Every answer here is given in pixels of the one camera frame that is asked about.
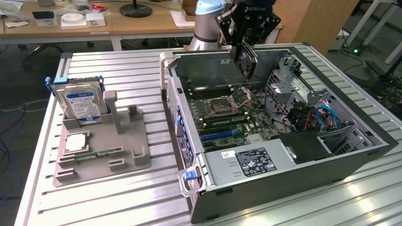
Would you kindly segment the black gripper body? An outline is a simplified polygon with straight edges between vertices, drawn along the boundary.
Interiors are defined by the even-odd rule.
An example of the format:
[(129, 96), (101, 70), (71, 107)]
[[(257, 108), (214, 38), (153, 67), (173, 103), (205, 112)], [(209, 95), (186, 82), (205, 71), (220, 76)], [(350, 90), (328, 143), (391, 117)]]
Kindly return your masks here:
[(233, 2), (233, 17), (264, 15), (269, 17), (274, 12), (276, 0), (236, 0)]

